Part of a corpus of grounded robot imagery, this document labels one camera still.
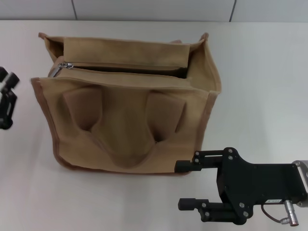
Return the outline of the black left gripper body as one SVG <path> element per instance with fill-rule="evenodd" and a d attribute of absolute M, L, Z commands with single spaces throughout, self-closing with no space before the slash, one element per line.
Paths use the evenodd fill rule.
<path fill-rule="evenodd" d="M 0 118 L 0 129 L 8 130 L 13 124 L 13 121 L 10 117 L 1 117 Z"/>

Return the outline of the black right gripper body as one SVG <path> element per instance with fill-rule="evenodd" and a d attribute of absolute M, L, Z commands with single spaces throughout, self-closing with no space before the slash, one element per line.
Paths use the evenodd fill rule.
<path fill-rule="evenodd" d="M 220 173 L 217 173 L 219 196 L 241 218 L 250 218 L 255 205 L 268 200 L 296 204 L 308 195 L 295 164 L 252 164 L 243 160 L 234 148 L 225 148 Z"/>

